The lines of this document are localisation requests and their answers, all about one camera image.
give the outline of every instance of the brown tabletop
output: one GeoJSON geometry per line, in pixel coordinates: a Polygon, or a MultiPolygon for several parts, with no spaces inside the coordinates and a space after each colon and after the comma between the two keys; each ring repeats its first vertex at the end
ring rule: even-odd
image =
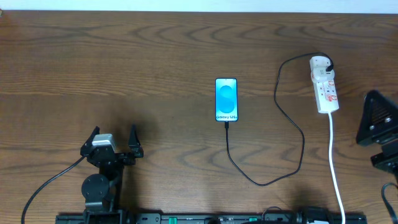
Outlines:
{"type": "MultiPolygon", "coordinates": [[[[302,138],[276,108],[280,64],[322,51],[335,63],[340,109],[334,160],[347,212],[390,223],[381,200],[394,176],[372,167],[380,146],[355,136],[364,95],[398,101],[398,17],[359,14],[5,11],[0,18],[0,217],[20,222],[29,197],[80,157],[95,126],[128,150],[137,124],[145,156],[127,167],[121,205],[165,213],[262,212],[313,205],[339,212],[328,164],[328,116],[318,114],[309,59],[285,66],[277,99],[302,128],[301,171],[268,187],[248,182],[226,155],[215,121],[217,77],[236,77],[234,160],[267,182],[297,168],[302,138]]],[[[83,161],[33,201],[27,223],[85,208],[83,161]]],[[[396,191],[387,196],[398,207],[396,191]]]]}

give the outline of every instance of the white wall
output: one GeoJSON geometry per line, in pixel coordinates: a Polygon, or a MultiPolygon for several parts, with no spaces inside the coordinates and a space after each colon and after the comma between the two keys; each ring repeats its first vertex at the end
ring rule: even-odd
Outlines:
{"type": "Polygon", "coordinates": [[[398,0],[0,0],[23,10],[398,13],[398,0]]]}

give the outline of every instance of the smartphone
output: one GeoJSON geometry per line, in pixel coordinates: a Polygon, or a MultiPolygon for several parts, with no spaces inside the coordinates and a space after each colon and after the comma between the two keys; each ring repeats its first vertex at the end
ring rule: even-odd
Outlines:
{"type": "Polygon", "coordinates": [[[238,84],[236,78],[216,79],[216,121],[238,120],[238,84]]]}

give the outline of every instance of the black cable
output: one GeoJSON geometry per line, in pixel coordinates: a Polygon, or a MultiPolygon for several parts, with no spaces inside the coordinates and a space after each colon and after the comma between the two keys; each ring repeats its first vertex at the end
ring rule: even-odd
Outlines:
{"type": "Polygon", "coordinates": [[[283,209],[279,208],[278,206],[271,206],[271,207],[267,208],[267,210],[265,210],[265,211],[262,213],[262,215],[261,215],[261,220],[264,220],[264,218],[265,218],[264,215],[267,214],[268,211],[269,211],[270,209],[273,209],[273,208],[277,208],[277,209],[279,209],[280,211],[283,211],[283,209]]]}
{"type": "Polygon", "coordinates": [[[277,181],[280,180],[280,179],[283,179],[283,178],[286,178],[286,177],[290,177],[291,175],[296,174],[296,173],[300,170],[300,168],[301,168],[301,165],[302,165],[302,162],[303,162],[303,155],[304,155],[304,145],[305,145],[304,133],[303,133],[303,131],[299,128],[299,126],[297,126],[297,124],[295,124],[295,123],[293,122],[293,120],[285,113],[285,111],[283,111],[282,108],[278,105],[278,102],[277,102],[277,100],[276,100],[276,91],[277,91],[277,89],[278,89],[279,78],[280,78],[280,71],[282,70],[282,67],[283,67],[287,62],[289,62],[289,61],[291,61],[291,60],[295,60],[295,59],[297,59],[297,58],[306,57],[306,56],[309,56],[309,55],[316,55],[316,54],[317,54],[317,55],[324,55],[325,57],[327,57],[327,58],[330,60],[330,64],[331,64],[331,65],[329,65],[329,67],[326,68],[326,71],[327,71],[327,72],[330,72],[330,71],[333,69],[333,61],[331,60],[331,58],[330,58],[327,54],[325,54],[325,53],[323,53],[323,52],[314,52],[314,53],[303,54],[303,55],[299,55],[299,56],[293,57],[293,58],[291,58],[291,59],[288,59],[288,60],[284,61],[284,62],[282,63],[282,65],[280,65],[279,71],[278,71],[278,77],[277,77],[276,84],[275,84],[274,101],[275,101],[276,107],[278,107],[278,109],[282,112],[282,114],[285,115],[285,117],[298,129],[298,131],[300,131],[300,133],[301,133],[301,135],[302,135],[302,137],[303,137],[303,143],[302,143],[302,150],[301,150],[300,162],[298,163],[298,167],[297,167],[297,169],[296,169],[294,172],[291,172],[291,173],[289,173],[289,174],[283,175],[282,177],[278,177],[278,178],[276,178],[275,180],[272,180],[272,181],[270,181],[270,182],[268,182],[268,183],[265,183],[265,184],[259,184],[259,183],[255,182],[254,180],[250,179],[250,177],[248,177],[248,176],[238,167],[238,165],[235,164],[235,162],[234,162],[234,161],[232,160],[232,158],[231,158],[231,155],[229,154],[229,144],[228,144],[228,128],[229,128],[229,124],[228,124],[228,122],[225,122],[225,130],[226,130],[226,152],[227,152],[227,154],[228,154],[228,158],[229,158],[229,160],[232,162],[232,164],[235,166],[235,168],[237,168],[237,170],[238,170],[245,178],[247,178],[247,180],[249,180],[250,182],[252,182],[252,183],[253,183],[254,185],[256,185],[256,186],[260,186],[260,187],[268,186],[268,185],[270,185],[270,184],[273,184],[274,182],[277,182],[277,181]]]}
{"type": "Polygon", "coordinates": [[[21,224],[25,224],[25,215],[27,212],[27,209],[29,208],[30,203],[32,203],[33,199],[36,197],[36,195],[43,190],[43,188],[45,186],[47,186],[47,184],[51,183],[53,180],[57,179],[58,177],[60,177],[61,175],[63,175],[64,173],[70,171],[72,168],[74,168],[77,164],[79,164],[79,162],[81,162],[83,159],[85,158],[85,156],[82,156],[79,160],[77,160],[74,164],[72,164],[70,167],[66,168],[64,171],[62,171],[61,173],[53,176],[51,179],[49,179],[48,181],[46,181],[43,185],[41,185],[41,187],[39,187],[39,189],[36,190],[36,192],[30,197],[30,199],[27,201],[24,211],[22,212],[22,216],[21,216],[21,224]]]}
{"type": "Polygon", "coordinates": [[[381,197],[383,198],[384,204],[386,204],[388,213],[389,213],[390,216],[391,216],[392,223],[393,223],[393,224],[398,224],[397,215],[396,215],[396,213],[394,212],[394,209],[392,208],[392,206],[390,205],[390,203],[387,201],[386,195],[384,194],[384,192],[386,191],[386,188],[387,188],[388,186],[391,186],[391,185],[393,185],[394,187],[396,187],[396,188],[398,189],[398,186],[396,186],[396,185],[393,184],[393,183],[384,184],[384,185],[383,185],[383,188],[381,189],[381,197]]]}

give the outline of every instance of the power strip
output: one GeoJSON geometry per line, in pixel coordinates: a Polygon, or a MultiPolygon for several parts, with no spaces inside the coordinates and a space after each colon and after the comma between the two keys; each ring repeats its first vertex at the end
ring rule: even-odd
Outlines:
{"type": "Polygon", "coordinates": [[[311,80],[315,90],[315,98],[319,113],[336,111],[338,106],[337,93],[335,87],[335,71],[326,71],[331,65],[327,57],[315,56],[310,60],[311,80]]]}

